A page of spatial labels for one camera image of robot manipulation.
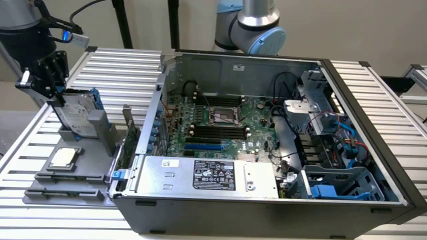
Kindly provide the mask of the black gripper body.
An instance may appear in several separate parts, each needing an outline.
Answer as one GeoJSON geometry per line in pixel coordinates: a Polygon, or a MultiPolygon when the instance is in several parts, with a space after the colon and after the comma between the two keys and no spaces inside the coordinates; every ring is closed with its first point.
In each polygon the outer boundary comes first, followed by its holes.
{"type": "Polygon", "coordinates": [[[19,71],[29,69],[38,72],[38,61],[47,56],[55,56],[55,43],[69,42],[69,32],[65,31],[61,38],[51,37],[50,30],[39,26],[22,29],[0,29],[0,42],[6,53],[17,62],[19,71]]]}

